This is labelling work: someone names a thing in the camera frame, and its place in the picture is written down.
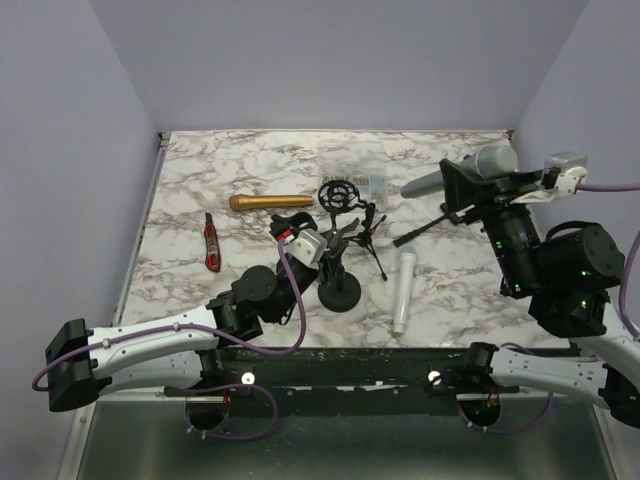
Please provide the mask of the silver microphone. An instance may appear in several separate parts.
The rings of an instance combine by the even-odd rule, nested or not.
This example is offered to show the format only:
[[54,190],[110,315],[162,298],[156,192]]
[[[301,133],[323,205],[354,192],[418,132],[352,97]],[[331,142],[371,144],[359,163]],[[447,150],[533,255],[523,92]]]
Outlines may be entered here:
[[[509,145],[488,145],[474,154],[467,155],[458,167],[472,178],[494,179],[516,170],[517,154]],[[443,175],[437,171],[408,182],[401,188],[400,195],[404,199],[414,199],[443,189]]]

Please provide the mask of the black shock-mount tripod stand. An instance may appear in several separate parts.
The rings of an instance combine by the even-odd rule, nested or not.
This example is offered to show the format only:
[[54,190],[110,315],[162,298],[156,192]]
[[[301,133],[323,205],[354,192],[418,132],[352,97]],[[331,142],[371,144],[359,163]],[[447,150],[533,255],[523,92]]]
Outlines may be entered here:
[[330,216],[331,230],[334,233],[341,232],[347,242],[369,253],[377,264],[382,281],[386,282],[388,276],[373,245],[373,235],[386,216],[376,219],[376,204],[364,199],[357,186],[346,179],[322,183],[317,200]]

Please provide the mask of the black round-base mic stand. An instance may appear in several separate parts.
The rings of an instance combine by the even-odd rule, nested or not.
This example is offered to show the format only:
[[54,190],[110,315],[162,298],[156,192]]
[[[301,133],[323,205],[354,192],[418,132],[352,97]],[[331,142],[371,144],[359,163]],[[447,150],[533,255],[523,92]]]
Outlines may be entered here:
[[280,241],[290,236],[297,237],[302,230],[317,230],[317,224],[307,212],[297,212],[291,216],[273,214],[270,223],[270,235]]

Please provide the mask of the white microphone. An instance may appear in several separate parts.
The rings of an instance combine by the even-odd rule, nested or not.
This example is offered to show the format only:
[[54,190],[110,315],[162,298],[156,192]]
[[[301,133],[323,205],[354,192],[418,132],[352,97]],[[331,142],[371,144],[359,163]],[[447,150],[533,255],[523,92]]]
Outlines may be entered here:
[[392,324],[392,335],[401,337],[407,326],[410,302],[412,296],[413,279],[417,264],[417,250],[405,245],[398,256],[399,270],[396,278],[396,297]]

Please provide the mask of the gold microphone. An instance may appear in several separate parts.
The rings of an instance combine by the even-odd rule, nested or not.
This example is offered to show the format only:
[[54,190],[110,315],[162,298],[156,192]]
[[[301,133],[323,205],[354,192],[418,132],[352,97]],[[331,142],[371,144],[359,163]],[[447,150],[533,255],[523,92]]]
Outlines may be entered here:
[[307,195],[233,195],[229,198],[229,206],[233,211],[255,209],[307,207],[314,203],[312,196]]

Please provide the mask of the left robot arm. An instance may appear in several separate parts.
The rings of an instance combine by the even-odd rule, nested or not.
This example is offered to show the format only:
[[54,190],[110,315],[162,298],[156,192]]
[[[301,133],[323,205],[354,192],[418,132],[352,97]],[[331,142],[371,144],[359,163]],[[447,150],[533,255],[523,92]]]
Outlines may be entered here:
[[263,324],[286,324],[306,310],[302,295],[313,283],[326,286],[358,226],[320,232],[303,213],[275,215],[270,224],[279,255],[275,268],[255,265],[229,290],[204,305],[174,316],[121,327],[63,324],[45,349],[46,366],[32,382],[48,396],[52,412],[66,412],[121,390],[160,386],[214,393],[222,380],[209,354],[229,345],[257,351],[253,339]]

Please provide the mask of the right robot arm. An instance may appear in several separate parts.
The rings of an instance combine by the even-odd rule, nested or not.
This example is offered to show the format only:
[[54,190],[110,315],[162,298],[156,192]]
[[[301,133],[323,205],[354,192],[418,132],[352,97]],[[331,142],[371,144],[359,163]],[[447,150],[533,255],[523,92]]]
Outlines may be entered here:
[[445,203],[463,222],[481,222],[497,258],[502,295],[530,301],[530,316],[549,334],[590,352],[552,358],[474,342],[460,361],[431,380],[438,393],[497,394],[530,387],[581,399],[639,425],[639,334],[614,305],[609,289],[628,275],[625,256],[604,227],[568,221],[539,237],[529,205],[588,189],[587,159],[561,152],[543,169],[485,179],[447,159],[440,162]]

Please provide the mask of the clear screw organizer box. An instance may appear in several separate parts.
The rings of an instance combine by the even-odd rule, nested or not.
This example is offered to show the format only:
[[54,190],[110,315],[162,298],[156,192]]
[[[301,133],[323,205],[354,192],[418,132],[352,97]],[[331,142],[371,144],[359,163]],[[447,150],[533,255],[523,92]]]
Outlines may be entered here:
[[362,199],[384,209],[388,200],[387,155],[380,141],[326,141],[318,150],[318,185],[346,180]]

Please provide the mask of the red utility knife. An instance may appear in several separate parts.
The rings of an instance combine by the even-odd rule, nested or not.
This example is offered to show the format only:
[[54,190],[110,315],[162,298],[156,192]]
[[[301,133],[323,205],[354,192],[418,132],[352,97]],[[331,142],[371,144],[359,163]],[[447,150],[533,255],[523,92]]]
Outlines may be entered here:
[[205,265],[209,271],[218,273],[221,269],[221,254],[213,216],[209,212],[205,213],[203,233],[206,247]]

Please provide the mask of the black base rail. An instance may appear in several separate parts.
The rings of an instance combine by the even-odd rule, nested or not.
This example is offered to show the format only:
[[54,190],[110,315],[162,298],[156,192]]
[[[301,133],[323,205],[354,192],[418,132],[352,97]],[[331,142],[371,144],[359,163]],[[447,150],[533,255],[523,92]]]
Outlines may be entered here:
[[168,387],[169,397],[226,398],[236,416],[268,415],[267,399],[242,385],[250,373],[268,390],[282,416],[454,415],[461,394],[483,397],[493,347],[302,348],[272,356],[225,348],[204,356],[193,387]]

